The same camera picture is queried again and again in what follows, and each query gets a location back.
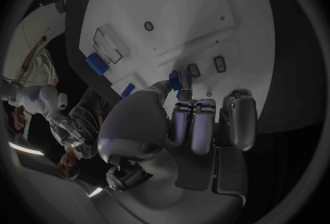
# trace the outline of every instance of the circular hole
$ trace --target circular hole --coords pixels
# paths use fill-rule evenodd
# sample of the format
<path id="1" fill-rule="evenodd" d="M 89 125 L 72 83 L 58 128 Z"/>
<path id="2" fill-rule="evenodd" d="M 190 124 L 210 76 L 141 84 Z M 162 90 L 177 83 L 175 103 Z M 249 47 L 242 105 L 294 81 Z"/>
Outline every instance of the circular hole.
<path id="1" fill-rule="evenodd" d="M 147 31 L 151 31 L 151 30 L 154 29 L 154 28 L 153 28 L 153 25 L 152 25 L 152 23 L 151 23 L 150 21 L 147 21 L 147 22 L 145 23 L 145 29 L 146 29 Z"/>

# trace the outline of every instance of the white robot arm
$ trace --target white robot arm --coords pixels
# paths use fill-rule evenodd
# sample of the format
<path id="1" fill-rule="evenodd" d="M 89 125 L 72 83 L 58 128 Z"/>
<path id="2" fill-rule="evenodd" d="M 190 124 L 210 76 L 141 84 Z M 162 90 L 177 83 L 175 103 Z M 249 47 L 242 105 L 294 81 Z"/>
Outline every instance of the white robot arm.
<path id="1" fill-rule="evenodd" d="M 42 114 L 49 121 L 52 133 L 61 145 L 76 147 L 85 141 L 78 132 L 80 126 L 77 122 L 61 112 L 68 105 L 66 94 L 59 94 L 52 85 L 25 88 L 15 81 L 8 83 L 2 79 L 2 83 L 1 100 L 8 101 L 12 106 L 24 106 L 31 114 Z"/>

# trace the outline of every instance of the hair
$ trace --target hair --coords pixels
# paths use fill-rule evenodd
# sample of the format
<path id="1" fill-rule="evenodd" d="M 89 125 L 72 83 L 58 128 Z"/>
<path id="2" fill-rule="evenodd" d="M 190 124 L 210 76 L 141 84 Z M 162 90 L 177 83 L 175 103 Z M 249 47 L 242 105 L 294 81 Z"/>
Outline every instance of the hair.
<path id="1" fill-rule="evenodd" d="M 19 131 L 15 129 L 14 118 L 12 117 L 12 112 L 15 111 L 15 107 L 10 105 L 7 101 L 3 101 L 3 108 L 8 116 L 8 124 L 13 129 L 14 133 L 22 134 L 24 132 L 25 125 Z"/>
<path id="2" fill-rule="evenodd" d="M 65 170 L 65 166 L 61 165 L 61 162 L 58 162 L 57 167 L 59 169 L 59 172 L 61 173 L 61 175 L 69 180 L 69 181 L 73 181 L 80 173 L 78 164 L 76 163 L 75 166 L 69 171 L 67 172 Z"/>

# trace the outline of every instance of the blue block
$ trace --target blue block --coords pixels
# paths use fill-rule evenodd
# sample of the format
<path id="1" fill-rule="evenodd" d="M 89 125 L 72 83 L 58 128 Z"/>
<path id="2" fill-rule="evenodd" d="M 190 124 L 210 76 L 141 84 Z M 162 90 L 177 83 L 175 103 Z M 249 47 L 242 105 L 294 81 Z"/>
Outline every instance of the blue block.
<path id="1" fill-rule="evenodd" d="M 122 92 L 122 98 L 126 98 L 130 95 L 130 93 L 132 93 L 133 89 L 135 88 L 135 86 L 133 84 L 129 84 L 127 86 L 127 88 L 125 88 L 124 92 Z"/>
<path id="2" fill-rule="evenodd" d="M 99 77 L 108 70 L 107 66 L 102 59 L 97 55 L 97 53 L 92 53 L 86 58 L 86 63 L 97 73 Z"/>
<path id="3" fill-rule="evenodd" d="M 181 90 L 181 83 L 180 83 L 180 79 L 179 79 L 179 74 L 177 71 L 173 71 L 170 75 L 169 75 L 169 82 L 173 88 L 174 91 L 178 91 Z"/>

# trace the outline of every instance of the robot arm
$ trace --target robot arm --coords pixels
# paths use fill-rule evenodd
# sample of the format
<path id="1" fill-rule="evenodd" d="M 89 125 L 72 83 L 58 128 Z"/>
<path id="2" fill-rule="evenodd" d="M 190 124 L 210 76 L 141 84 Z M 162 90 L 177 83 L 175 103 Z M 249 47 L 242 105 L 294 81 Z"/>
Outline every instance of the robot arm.
<path id="1" fill-rule="evenodd" d="M 85 139 L 81 137 L 80 129 L 75 120 L 69 119 L 61 113 L 68 104 L 66 94 L 58 93 L 52 85 L 23 87 L 18 82 L 8 83 L 2 79 L 1 100 L 6 100 L 12 106 L 24 106 L 32 113 L 42 114 L 51 125 L 51 131 L 56 140 L 76 147 Z"/>

